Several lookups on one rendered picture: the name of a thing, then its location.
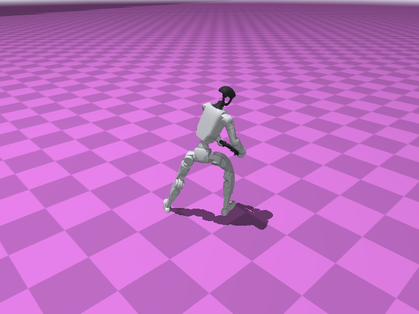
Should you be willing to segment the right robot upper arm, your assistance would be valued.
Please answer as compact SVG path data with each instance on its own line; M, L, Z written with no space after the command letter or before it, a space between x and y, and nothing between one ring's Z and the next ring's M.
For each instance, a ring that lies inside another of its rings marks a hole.
M227 133L228 136L230 137L230 145L235 147L238 146L237 141L236 141L236 130L234 128L234 119L233 117L231 117L228 114L222 114L221 115L221 122L222 125L225 126L225 128L227 129Z

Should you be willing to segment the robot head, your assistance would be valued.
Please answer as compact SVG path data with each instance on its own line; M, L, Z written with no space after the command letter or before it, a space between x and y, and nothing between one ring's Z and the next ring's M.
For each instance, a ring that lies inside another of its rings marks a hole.
M219 89L219 92L221 92L223 94L223 99L222 101L218 101L216 104L212 105L213 107L215 107L216 109L220 109L223 110L224 105L227 106L230 104L230 102L232 101L232 99L236 96L234 90L229 87L229 86L222 86ZM228 103L225 103L225 98L229 97L230 100Z

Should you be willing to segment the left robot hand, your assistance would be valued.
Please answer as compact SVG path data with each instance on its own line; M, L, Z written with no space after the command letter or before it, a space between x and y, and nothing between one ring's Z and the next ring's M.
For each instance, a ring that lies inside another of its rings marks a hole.
M231 146L230 144L228 144L226 141L220 140L219 143L223 145L222 147L227 147L229 149L234 149L234 147ZM236 152L234 153L234 155L236 155Z

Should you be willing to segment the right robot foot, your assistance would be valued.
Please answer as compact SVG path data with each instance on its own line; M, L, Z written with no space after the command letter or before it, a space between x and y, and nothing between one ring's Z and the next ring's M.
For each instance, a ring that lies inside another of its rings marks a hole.
M234 206L235 206L235 205L236 205L236 202L235 202L235 201L230 201L230 202L229 202L229 207L228 207L228 209L226 209L226 208L222 208L222 210L221 210L221 215L222 215L222 216L226 216L226 215L228 214L228 212L234 208ZM226 206L225 206L225 207L226 207Z

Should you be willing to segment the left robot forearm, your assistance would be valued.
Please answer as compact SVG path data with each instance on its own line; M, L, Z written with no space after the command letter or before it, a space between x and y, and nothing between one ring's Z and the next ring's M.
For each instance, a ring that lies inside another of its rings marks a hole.
M220 141L220 140L223 140L223 139L221 139L221 136L219 135L219 136L218 136L218 138L217 138L215 141L217 142L217 144L218 144L220 147L222 147L223 145L219 143L219 141ZM223 141L224 141L224 140L223 140Z

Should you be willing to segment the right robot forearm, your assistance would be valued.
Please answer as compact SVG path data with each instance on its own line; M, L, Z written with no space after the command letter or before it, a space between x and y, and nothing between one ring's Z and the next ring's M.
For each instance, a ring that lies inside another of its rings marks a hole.
M238 157L243 158L246 154L246 149L243 147L243 144L241 144L239 138L236 138L238 146L235 146L234 148L239 152Z

